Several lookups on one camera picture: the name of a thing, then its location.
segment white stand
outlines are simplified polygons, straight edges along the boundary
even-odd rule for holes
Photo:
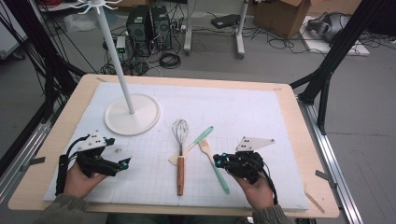
[[[157,102],[147,95],[133,94],[130,95],[128,87],[126,85],[125,77],[122,72],[120,60],[114,46],[113,38],[111,37],[110,29],[106,20],[105,12],[103,7],[108,7],[106,3],[116,4],[118,2],[107,2],[104,0],[91,0],[84,2],[84,5],[74,8],[81,8],[88,6],[87,9],[79,14],[87,13],[92,7],[97,9],[97,18],[101,26],[105,41],[110,52],[111,60],[114,63],[114,67],[119,77],[122,92],[124,97],[116,100],[111,104],[105,113],[105,122],[107,127],[118,134],[123,135],[138,135],[151,129],[160,118],[160,108]]]
[[[186,55],[189,55],[191,50],[192,26],[191,26],[190,6],[191,6],[190,0],[187,0],[187,15],[190,15],[190,17],[187,19],[186,35],[184,38],[184,52],[186,53]],[[241,58],[244,58],[245,56],[244,41],[242,40],[242,31],[244,29],[244,23],[245,23],[245,17],[247,15],[247,11],[248,11],[248,0],[244,0],[244,3],[242,5],[241,17],[239,21],[239,27],[235,31],[236,45],[238,47],[238,54],[239,56],[241,56]]]
[[[235,31],[236,46],[238,48],[238,54],[242,58],[245,57],[244,41],[242,40],[242,31],[244,30],[245,17],[248,11],[248,0],[244,0],[244,5],[242,5],[241,17],[239,21],[239,27]]]

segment spatula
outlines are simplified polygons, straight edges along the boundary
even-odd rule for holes
[[[220,170],[216,167],[215,165],[215,161],[213,160],[212,154],[210,153],[210,145],[207,143],[206,139],[201,140],[198,143],[199,147],[201,148],[201,150],[207,155],[207,157],[210,159],[210,163],[212,163],[213,169],[216,172],[216,175],[218,176],[218,179],[224,189],[224,191],[229,194],[230,193],[230,189],[228,188],[227,182],[225,182],[224,177],[222,176]]]

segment human hand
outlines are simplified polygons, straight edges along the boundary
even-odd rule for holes
[[[91,178],[85,176],[78,164],[75,162],[72,168],[67,172],[64,194],[72,195],[78,198],[85,198],[96,185],[104,180],[106,175],[94,175]]]
[[[237,176],[233,177],[245,192],[247,202],[255,209],[274,206],[273,192],[264,178],[251,185],[248,180]]]

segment computer tower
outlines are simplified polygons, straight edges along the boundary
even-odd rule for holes
[[[153,39],[149,6],[132,6],[126,22],[126,28],[134,56],[149,56],[149,43]]]
[[[171,49],[171,29],[169,16],[165,6],[156,6],[151,8],[152,22],[154,28],[154,37],[157,43],[157,49]]]

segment wooden handle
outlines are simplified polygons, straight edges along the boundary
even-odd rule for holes
[[[184,190],[184,157],[177,158],[177,195],[183,195]]]

